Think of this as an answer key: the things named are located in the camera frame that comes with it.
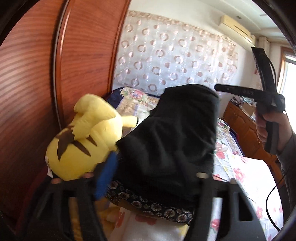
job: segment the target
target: plush toy head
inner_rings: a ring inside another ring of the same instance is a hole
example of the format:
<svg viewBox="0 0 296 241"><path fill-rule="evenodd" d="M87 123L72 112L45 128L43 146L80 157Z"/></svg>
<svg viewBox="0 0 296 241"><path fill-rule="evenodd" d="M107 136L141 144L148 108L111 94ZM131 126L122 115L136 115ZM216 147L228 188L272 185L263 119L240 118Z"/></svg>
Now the plush toy head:
<svg viewBox="0 0 296 241"><path fill-rule="evenodd" d="M49 144L46 156L51 170L61 179L73 180L105 161L121 138L122 127L136 126L137 117L121 117L101 97L84 95L76 103L72 123Z"/></svg>

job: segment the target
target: red fabric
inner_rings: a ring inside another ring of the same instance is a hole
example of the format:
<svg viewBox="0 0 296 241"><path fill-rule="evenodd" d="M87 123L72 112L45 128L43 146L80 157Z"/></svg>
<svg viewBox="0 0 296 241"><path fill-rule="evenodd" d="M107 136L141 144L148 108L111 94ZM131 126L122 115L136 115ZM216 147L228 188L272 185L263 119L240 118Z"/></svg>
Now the red fabric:
<svg viewBox="0 0 296 241"><path fill-rule="evenodd" d="M22 225L23 225L24 218L26 216L26 211L31 202L33 194L35 193L36 189L40 186L40 184L43 182L43 180L46 178L46 176L47 176L47 166L45 165L45 167L39 172L39 174L36 176L34 181L31 183L31 186L24 198L24 201L22 204L22 210L20 212L20 216L17 220L17 224L15 227L16 234L18 234L22 230Z"/></svg>

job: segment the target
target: white tag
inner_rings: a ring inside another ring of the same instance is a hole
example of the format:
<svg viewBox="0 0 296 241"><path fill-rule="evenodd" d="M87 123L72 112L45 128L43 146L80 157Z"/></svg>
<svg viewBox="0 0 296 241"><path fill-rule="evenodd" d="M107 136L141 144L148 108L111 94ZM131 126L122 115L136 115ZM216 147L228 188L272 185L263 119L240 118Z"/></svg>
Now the white tag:
<svg viewBox="0 0 296 241"><path fill-rule="evenodd" d="M49 166L49 163L48 163L48 157L45 156L44 159L45 159L45 162L46 162L46 165L47 165L47 168L48 168L47 175L50 176L51 178L53 178L53 176L52 176L52 170L51 170L51 168Z"/></svg>

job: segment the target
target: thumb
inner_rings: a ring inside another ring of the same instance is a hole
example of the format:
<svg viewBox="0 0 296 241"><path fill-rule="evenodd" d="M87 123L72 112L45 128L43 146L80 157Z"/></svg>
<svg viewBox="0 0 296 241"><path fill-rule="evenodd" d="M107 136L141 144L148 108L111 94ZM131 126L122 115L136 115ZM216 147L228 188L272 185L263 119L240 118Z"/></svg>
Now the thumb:
<svg viewBox="0 0 296 241"><path fill-rule="evenodd" d="M284 125L287 120L287 117L284 113L275 112L275 111L263 114L262 116L266 121L276 122L276 123L279 123L280 125Z"/></svg>

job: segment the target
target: window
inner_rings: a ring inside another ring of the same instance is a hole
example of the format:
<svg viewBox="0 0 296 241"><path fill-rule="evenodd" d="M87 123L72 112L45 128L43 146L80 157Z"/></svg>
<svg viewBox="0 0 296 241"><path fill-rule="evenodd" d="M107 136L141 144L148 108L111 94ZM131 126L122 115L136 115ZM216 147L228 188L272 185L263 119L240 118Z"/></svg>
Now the window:
<svg viewBox="0 0 296 241"><path fill-rule="evenodd" d="M282 48L277 91L285 97L286 111L291 126L296 131L296 55L289 48Z"/></svg>

